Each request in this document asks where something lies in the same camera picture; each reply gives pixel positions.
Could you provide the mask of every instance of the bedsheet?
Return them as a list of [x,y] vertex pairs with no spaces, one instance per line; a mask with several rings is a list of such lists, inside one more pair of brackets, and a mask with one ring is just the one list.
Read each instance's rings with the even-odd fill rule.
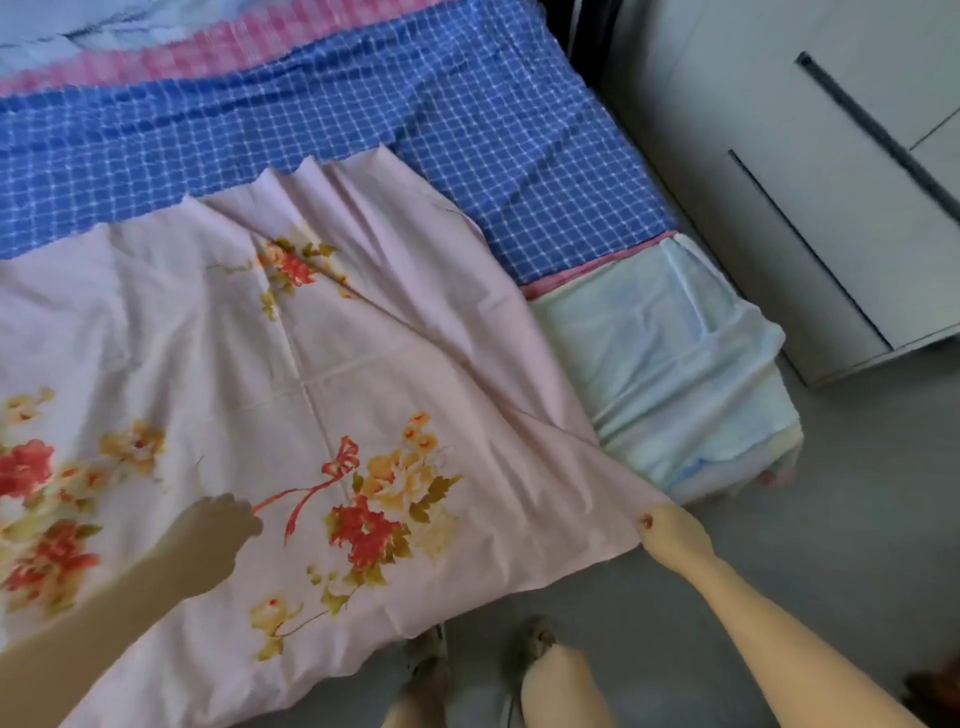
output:
[[789,472],[803,431],[775,364],[783,331],[685,235],[530,305],[604,452],[673,499]]
[[300,45],[362,28],[440,0],[283,0],[244,12],[175,43],[132,51],[92,50],[3,76],[0,96],[69,85],[125,85],[204,78],[275,61]]
[[0,255],[387,144],[518,284],[673,227],[529,0],[448,0],[208,80],[0,101]]
[[634,517],[665,500],[597,447],[476,227],[385,149],[101,225],[0,277],[2,641],[200,495],[264,521],[67,728],[289,706],[636,546]]

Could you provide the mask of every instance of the white cabinet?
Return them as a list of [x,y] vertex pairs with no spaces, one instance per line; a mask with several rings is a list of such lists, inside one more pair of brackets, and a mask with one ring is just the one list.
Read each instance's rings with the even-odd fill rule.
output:
[[960,225],[802,51],[960,191],[955,0],[628,0],[602,92],[818,383],[960,330]]

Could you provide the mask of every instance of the folded sheet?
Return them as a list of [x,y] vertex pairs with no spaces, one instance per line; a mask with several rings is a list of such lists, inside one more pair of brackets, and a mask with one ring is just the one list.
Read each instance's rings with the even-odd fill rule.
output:
[[685,235],[531,307],[604,451],[671,496],[744,482],[799,447],[800,417],[775,365],[783,331]]
[[664,498],[598,448],[477,228],[383,148],[98,226],[0,282],[0,646],[201,495],[265,525],[68,728],[288,706],[636,546]]

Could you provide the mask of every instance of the red flower print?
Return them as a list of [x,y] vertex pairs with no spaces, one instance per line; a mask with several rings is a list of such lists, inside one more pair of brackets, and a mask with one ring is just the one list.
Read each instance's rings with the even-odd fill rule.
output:
[[324,465],[320,470],[324,475],[330,477],[343,477],[360,467],[360,458],[357,457],[359,452],[360,446],[345,435],[340,438],[340,450],[337,452],[336,459]]
[[349,543],[351,564],[364,570],[376,564],[401,523],[390,521],[378,511],[372,511],[367,499],[358,496],[354,505],[338,505],[330,511],[329,522],[333,525],[330,545]]
[[316,280],[313,278],[313,272],[310,270],[310,266],[292,253],[287,253],[283,257],[283,260],[280,261],[279,268],[281,271],[287,274],[287,278],[290,279],[290,282],[297,287],[306,285],[307,283],[316,282]]
[[100,563],[95,553],[83,553],[83,541],[100,530],[99,526],[83,525],[72,520],[61,520],[50,526],[39,543],[18,558],[13,569],[0,586],[8,592],[24,590],[28,601],[40,597],[41,592],[71,595],[78,584],[72,584],[70,575]]
[[16,445],[0,455],[0,496],[28,497],[50,479],[54,449],[42,440]]

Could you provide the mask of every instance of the blue checkered sheet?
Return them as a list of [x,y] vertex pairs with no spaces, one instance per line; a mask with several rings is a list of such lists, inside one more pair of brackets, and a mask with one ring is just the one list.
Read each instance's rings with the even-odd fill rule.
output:
[[530,0],[448,0],[245,72],[0,100],[0,257],[384,143],[518,284],[674,226]]

